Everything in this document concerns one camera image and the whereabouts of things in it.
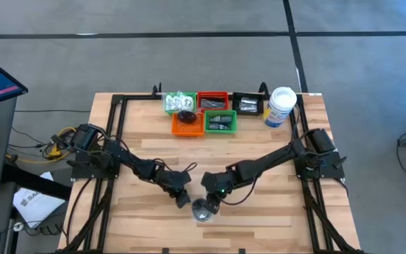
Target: plastic container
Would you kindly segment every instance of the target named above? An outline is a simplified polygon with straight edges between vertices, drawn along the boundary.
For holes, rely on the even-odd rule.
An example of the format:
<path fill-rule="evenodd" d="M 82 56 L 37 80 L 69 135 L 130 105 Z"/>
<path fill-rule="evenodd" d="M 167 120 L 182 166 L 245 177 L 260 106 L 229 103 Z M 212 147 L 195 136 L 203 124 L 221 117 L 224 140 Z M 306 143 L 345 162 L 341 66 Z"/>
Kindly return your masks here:
<path fill-rule="evenodd" d="M 178 113 L 172 116 L 172 134 L 181 137 L 199 137 L 204 135 L 204 114 L 196 113 L 197 120 L 193 124 L 178 120 Z"/>
<path fill-rule="evenodd" d="M 249 111 L 240 110 L 239 103 L 240 103 L 240 100 L 243 97 L 257 99 L 258 100 L 258 104 L 257 104 L 258 111 L 257 112 L 249 112 Z M 233 110 L 235 110 L 238 114 L 258 116 L 258 115 L 260 115 L 260 114 L 262 114 L 264 112 L 263 95 L 249 94 L 249 93 L 243 93 L 243 92 L 234 92 L 233 93 Z"/>
<path fill-rule="evenodd" d="M 179 93 L 187 96 L 191 96 L 194 99 L 194 109 L 192 112 L 197 112 L 197 93 L 196 92 L 167 92 L 164 96 L 171 95 L 171 96 L 176 96 Z M 171 116 L 173 113 L 179 112 L 179 110 L 166 110 L 166 104 L 165 101 L 162 102 L 162 107 L 164 108 L 164 111 Z"/>
<path fill-rule="evenodd" d="M 271 95 L 262 119 L 269 128 L 278 128 L 297 102 L 297 95 L 289 87 L 279 87 Z"/>
<path fill-rule="evenodd" d="M 231 116 L 230 130 L 209 130 L 209 119 L 213 116 Z M 206 110 L 204 112 L 204 131 L 207 133 L 233 134 L 238 130 L 238 120 L 234 110 Z"/>
<path fill-rule="evenodd" d="M 217 99 L 222 99 L 225 102 L 225 108 L 223 109 L 208 109 L 208 108 L 202 108 L 202 98 L 206 99 L 211 99 L 211 98 L 217 98 Z M 197 108 L 201 112 L 205 112 L 206 110 L 227 110 L 228 109 L 228 93 L 227 92 L 198 92 L 197 93 Z"/>

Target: white paper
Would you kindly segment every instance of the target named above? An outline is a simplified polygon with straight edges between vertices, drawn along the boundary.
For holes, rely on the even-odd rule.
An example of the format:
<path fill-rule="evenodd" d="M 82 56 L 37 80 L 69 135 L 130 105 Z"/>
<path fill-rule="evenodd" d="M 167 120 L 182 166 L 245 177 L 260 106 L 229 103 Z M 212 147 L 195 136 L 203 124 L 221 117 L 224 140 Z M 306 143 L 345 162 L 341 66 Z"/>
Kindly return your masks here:
<path fill-rule="evenodd" d="M 53 181 L 50 172 L 43 173 L 40 177 Z M 13 205 L 17 208 L 30 228 L 35 228 L 46 219 L 57 207 L 64 204 L 65 200 L 53 198 L 37 191 L 20 188 L 13 196 Z"/>

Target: orange bin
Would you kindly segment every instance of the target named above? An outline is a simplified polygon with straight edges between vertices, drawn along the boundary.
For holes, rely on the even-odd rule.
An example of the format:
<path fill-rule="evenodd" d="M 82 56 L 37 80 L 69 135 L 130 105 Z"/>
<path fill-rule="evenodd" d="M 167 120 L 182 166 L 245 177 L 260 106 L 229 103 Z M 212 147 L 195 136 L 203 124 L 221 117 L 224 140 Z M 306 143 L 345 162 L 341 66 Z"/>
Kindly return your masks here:
<path fill-rule="evenodd" d="M 196 113 L 197 120 L 193 124 L 178 120 L 178 113 L 172 116 L 172 134 L 181 137 L 198 137 L 204 135 L 204 113 Z"/>

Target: plastic bin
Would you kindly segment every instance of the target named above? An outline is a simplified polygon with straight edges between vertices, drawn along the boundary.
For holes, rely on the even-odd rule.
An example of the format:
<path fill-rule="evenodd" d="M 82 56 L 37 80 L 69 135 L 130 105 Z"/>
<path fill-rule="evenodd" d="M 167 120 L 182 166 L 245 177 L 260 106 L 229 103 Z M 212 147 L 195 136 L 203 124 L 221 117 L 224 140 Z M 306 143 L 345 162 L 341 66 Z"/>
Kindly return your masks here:
<path fill-rule="evenodd" d="M 257 105 L 258 112 L 248 112 L 248 111 L 240 110 L 239 103 L 243 97 L 257 99 L 258 100 L 258 105 Z M 243 93 L 243 92 L 234 92 L 233 93 L 233 110 L 235 110 L 238 114 L 244 114 L 244 115 L 258 116 L 260 114 L 263 114 L 264 113 L 263 95 L 249 94 L 249 93 Z"/>
<path fill-rule="evenodd" d="M 172 134 L 181 137 L 198 137 L 204 135 L 204 114 L 196 113 L 197 120 L 193 124 L 178 120 L 178 113 L 172 116 Z"/>
<path fill-rule="evenodd" d="M 228 109 L 228 93 L 227 92 L 198 92 L 197 93 L 197 107 L 201 112 L 205 112 L 206 110 L 227 110 Z M 207 108 L 202 108 L 202 98 L 218 98 L 222 99 L 225 102 L 225 108 L 224 109 L 207 109 Z"/>
<path fill-rule="evenodd" d="M 213 116 L 232 116 L 230 130 L 209 130 L 209 119 Z M 204 131 L 207 133 L 233 134 L 238 130 L 238 120 L 234 110 L 206 110 L 204 112 Z"/>
<path fill-rule="evenodd" d="M 184 95 L 191 96 L 194 99 L 194 109 L 192 112 L 197 111 L 197 93 L 196 92 L 181 92 Z M 171 96 L 176 96 L 178 95 L 177 92 L 167 92 L 164 96 L 171 95 Z M 162 102 L 162 107 L 164 108 L 164 111 L 171 116 L 175 112 L 179 112 L 179 110 L 166 110 L 166 102 L 163 100 Z"/>

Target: wooden tabletop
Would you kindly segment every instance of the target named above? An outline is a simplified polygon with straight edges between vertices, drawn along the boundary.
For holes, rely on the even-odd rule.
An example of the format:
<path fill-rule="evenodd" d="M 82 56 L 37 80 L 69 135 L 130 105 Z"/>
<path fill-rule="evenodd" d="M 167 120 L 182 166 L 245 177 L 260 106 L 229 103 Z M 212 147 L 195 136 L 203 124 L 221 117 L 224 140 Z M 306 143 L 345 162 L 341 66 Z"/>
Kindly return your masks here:
<path fill-rule="evenodd" d="M 111 97 L 111 93 L 95 95 L 90 123 L 106 126 Z M 331 135 L 322 96 L 303 94 L 303 98 L 309 128 L 325 128 Z M 197 162 L 197 168 L 190 172 L 192 182 L 185 186 L 194 200 L 205 197 L 200 185 L 204 172 L 223 172 L 229 164 L 257 159 L 283 147 L 290 140 L 290 129 L 289 121 L 271 130 L 260 116 L 238 116 L 238 131 L 234 135 L 177 138 L 171 134 L 171 117 L 162 109 L 160 100 L 131 100 L 123 140 L 138 157 L 162 158 L 173 170 L 181 171 Z M 73 184 L 66 222 L 84 182 Z M 94 182 L 90 182 L 78 201 L 70 239 L 89 216 Z M 322 179 L 321 184 L 329 219 L 351 246 L 359 248 L 345 189 L 331 179 Z M 235 190 L 226 201 L 241 200 L 249 190 L 250 187 Z M 312 253 L 302 187 L 293 162 L 266 171 L 244 203 L 221 204 L 219 213 L 209 222 L 197 222 L 190 207 L 187 204 L 178 209 L 175 200 L 160 187 L 140 181 L 122 166 L 114 186 L 104 252 L 160 253 L 162 248 L 170 248 L 171 253 L 237 253 L 239 248 L 245 248 L 248 253 Z M 318 219 L 316 222 L 324 248 L 321 225 Z M 95 225 L 93 248 L 97 245 L 99 220 Z M 62 235 L 59 248 L 65 245 Z"/>

